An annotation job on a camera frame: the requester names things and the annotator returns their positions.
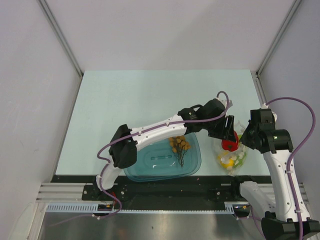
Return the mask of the red fake food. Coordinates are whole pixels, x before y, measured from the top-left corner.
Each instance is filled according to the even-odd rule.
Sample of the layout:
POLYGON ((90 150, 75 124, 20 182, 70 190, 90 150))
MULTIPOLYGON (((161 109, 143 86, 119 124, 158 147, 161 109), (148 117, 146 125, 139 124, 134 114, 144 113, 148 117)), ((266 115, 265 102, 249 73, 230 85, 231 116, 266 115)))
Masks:
POLYGON ((235 141, 222 140, 221 147, 225 151, 234 152, 239 148, 239 137, 236 131, 233 132, 235 141))

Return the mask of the yellow fake lemon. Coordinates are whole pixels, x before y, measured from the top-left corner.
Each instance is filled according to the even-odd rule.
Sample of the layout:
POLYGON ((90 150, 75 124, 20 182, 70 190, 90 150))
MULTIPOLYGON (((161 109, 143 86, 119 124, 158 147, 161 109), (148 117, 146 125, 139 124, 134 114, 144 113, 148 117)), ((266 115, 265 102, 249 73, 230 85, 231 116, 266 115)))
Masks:
POLYGON ((233 153, 223 152, 217 156, 220 165, 225 169, 230 169, 234 166, 236 155, 233 153))

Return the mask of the green fake food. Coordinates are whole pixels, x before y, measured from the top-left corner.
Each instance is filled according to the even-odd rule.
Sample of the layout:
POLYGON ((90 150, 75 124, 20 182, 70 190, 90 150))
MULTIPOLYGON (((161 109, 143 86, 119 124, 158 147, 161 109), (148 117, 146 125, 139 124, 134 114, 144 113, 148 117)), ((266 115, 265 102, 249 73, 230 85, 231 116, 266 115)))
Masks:
POLYGON ((243 145, 241 142, 238 144, 238 149, 235 151, 236 160, 234 161, 234 167, 241 167, 247 157, 248 147, 243 145))

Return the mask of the clear polka dot zip bag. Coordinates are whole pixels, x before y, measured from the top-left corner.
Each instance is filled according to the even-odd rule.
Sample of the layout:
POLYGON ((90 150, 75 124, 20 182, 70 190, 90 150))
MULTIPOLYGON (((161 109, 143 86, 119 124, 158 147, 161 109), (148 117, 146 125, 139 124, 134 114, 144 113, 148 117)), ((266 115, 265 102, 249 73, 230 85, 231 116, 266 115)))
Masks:
POLYGON ((240 143, 245 126, 238 120, 234 125, 236 142, 212 139, 212 151, 218 165, 230 176, 239 174, 248 156, 248 147, 240 143))

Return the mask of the brown fake berry bunch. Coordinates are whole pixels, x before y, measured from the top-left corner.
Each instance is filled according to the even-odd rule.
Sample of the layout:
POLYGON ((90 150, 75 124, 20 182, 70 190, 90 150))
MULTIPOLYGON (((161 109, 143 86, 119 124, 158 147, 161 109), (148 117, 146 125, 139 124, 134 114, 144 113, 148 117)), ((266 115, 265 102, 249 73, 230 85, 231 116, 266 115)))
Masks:
POLYGON ((184 135, 170 137, 168 138, 168 141, 172 152, 177 158, 178 164, 183 167, 185 164, 185 155, 187 151, 191 149, 190 143, 187 141, 184 135))

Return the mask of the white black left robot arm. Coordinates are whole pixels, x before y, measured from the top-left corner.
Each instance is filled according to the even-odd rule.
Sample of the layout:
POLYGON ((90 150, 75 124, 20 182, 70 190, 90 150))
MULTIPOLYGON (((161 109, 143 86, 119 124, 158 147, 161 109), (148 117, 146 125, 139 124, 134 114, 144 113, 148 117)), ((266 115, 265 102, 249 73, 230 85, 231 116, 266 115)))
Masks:
POLYGON ((229 99, 215 97, 205 105, 183 108, 172 117, 149 126, 119 126, 110 143, 97 153, 97 158, 105 160, 106 165, 96 176, 93 194, 100 200, 107 199, 121 170, 134 165, 138 152, 156 142, 201 130, 206 130, 211 138, 236 141, 234 116, 227 114, 231 106, 229 99))

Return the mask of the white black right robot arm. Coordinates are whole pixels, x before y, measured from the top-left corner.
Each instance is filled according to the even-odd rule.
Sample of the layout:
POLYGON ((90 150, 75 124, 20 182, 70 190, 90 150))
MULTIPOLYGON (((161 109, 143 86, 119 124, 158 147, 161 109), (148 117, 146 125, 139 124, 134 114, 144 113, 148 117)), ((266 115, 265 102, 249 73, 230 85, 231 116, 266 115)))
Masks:
POLYGON ((274 199, 269 198, 254 181, 237 183, 231 196, 246 199, 261 219, 267 240, 305 240, 320 232, 320 223, 313 220, 302 199, 290 156, 294 150, 291 136, 285 129, 276 129, 271 109, 254 109, 240 142, 258 150, 267 164, 274 199))

